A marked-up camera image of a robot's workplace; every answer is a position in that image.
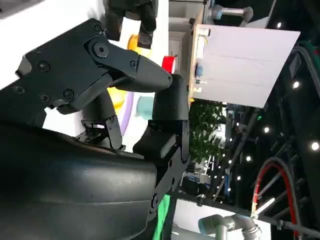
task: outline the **red object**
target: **red object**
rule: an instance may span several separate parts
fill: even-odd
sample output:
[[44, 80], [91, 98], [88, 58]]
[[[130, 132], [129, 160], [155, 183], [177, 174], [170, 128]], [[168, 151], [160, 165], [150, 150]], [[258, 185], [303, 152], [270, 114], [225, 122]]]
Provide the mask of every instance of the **red object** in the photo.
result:
[[[259, 187], [260, 187], [260, 183], [261, 180], [263, 178], [263, 176], [265, 175], [265, 173], [270, 169], [270, 168], [276, 168], [278, 169], [278, 171], [281, 173], [281, 176], [284, 180], [285, 183], [285, 188], [286, 188], [286, 192], [288, 195], [288, 205], [289, 205], [289, 210], [290, 210], [290, 216], [291, 216], [291, 222], [293, 224], [297, 224], [297, 219], [296, 219], [296, 213], [295, 213], [295, 209], [294, 209], [294, 201], [293, 201], [293, 197], [292, 197], [292, 189], [289, 183], [289, 179], [288, 176], [286, 174], [286, 172], [283, 170], [282, 167], [280, 167], [278, 164], [270, 162], [269, 164], [267, 164], [266, 166], [264, 166], [263, 170], [260, 172], [260, 175], [258, 175], [256, 182], [255, 182], [255, 188], [254, 188], [254, 193], [253, 193], [253, 203], [252, 204], [257, 204], [258, 201], [258, 193], [259, 193]], [[293, 231], [294, 236], [298, 236], [298, 232], [297, 231]]]
[[176, 57], [175, 56], [164, 56], [162, 61], [162, 68], [170, 74], [175, 73], [176, 68]]

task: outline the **screw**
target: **screw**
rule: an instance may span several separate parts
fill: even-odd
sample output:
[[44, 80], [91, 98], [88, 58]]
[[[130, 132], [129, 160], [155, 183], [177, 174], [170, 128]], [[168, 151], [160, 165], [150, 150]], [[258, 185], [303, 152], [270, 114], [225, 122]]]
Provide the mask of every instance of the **screw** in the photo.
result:
[[130, 66], [131, 66], [133, 69], [135, 69], [135, 68], [137, 67], [137, 62], [134, 61], [134, 60], [132, 60], [132, 61], [130, 62]]
[[14, 86], [13, 91], [16, 94], [24, 94], [26, 92], [25, 88], [23, 86]]
[[96, 34], [100, 34], [103, 31], [102, 27], [100, 25], [98, 25], [98, 24], [94, 25], [93, 29], [94, 29]]
[[67, 88], [67, 89], [63, 90], [62, 95], [65, 99], [72, 99], [75, 94], [74, 94], [74, 91]]
[[49, 63], [46, 61], [39, 61], [37, 64], [37, 68], [40, 72], [48, 72], [50, 69]]
[[49, 97], [49, 95], [47, 95], [47, 94], [43, 94], [43, 95], [41, 96], [41, 100], [42, 100], [44, 103], [47, 103], [47, 102], [49, 102], [50, 97]]
[[97, 42], [93, 46], [93, 50], [94, 53], [100, 58], [105, 58], [106, 56], [108, 56], [109, 53], [108, 46], [103, 42]]
[[278, 226], [276, 226], [276, 229], [277, 230], [281, 230], [283, 225], [284, 225], [284, 221], [283, 220], [279, 220], [278, 221]]
[[158, 206], [158, 202], [158, 195], [155, 193], [151, 201], [151, 207], [155, 209]]

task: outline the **red cable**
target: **red cable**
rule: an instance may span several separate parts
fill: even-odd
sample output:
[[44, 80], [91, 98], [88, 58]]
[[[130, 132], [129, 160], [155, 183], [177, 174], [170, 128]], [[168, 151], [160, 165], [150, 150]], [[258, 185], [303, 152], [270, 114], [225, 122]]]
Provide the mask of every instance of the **red cable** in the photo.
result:
[[[297, 224], [297, 219], [296, 219], [296, 213], [295, 213], [295, 209], [294, 209], [294, 201], [293, 201], [293, 197], [292, 197], [292, 189], [290, 186], [290, 182], [288, 179], [288, 176], [286, 174], [286, 172], [284, 171], [284, 169], [282, 167], [280, 167], [278, 164], [275, 164], [273, 162], [268, 163], [263, 170], [260, 172], [260, 174], [258, 175], [257, 179], [256, 179], [256, 183], [254, 186], [254, 193], [253, 193], [253, 203], [254, 205], [257, 204], [258, 201], [258, 192], [259, 192], [259, 187], [260, 187], [260, 183], [261, 180], [263, 178], [263, 176], [265, 175], [265, 173], [271, 168], [274, 167], [276, 169], [279, 170], [279, 172], [281, 173], [281, 176], [284, 180], [284, 184], [285, 184], [285, 188], [286, 188], [286, 192], [288, 195], [288, 204], [289, 204], [289, 210], [290, 210], [290, 216], [291, 216], [291, 222], [293, 224]], [[293, 231], [294, 236], [298, 236], [298, 232], [297, 231]]]

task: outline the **white board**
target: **white board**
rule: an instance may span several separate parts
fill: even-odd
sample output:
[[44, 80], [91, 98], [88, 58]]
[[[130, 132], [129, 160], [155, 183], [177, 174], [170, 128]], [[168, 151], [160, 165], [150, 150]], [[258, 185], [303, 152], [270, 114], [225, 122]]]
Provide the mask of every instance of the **white board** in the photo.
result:
[[300, 32], [200, 25], [210, 28], [202, 59], [207, 83], [194, 97], [263, 108]]

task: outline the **collaborative robot arm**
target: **collaborative robot arm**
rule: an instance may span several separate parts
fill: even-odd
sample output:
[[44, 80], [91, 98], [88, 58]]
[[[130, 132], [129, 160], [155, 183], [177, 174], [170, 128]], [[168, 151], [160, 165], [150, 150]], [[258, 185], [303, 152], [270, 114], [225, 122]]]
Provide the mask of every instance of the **collaborative robot arm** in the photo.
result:
[[[187, 167], [179, 75], [111, 44], [90, 19], [27, 53], [0, 90], [0, 238], [122, 240], [141, 233]], [[108, 87], [155, 92], [152, 120], [124, 152]], [[83, 110], [77, 137], [42, 129], [45, 108]]]

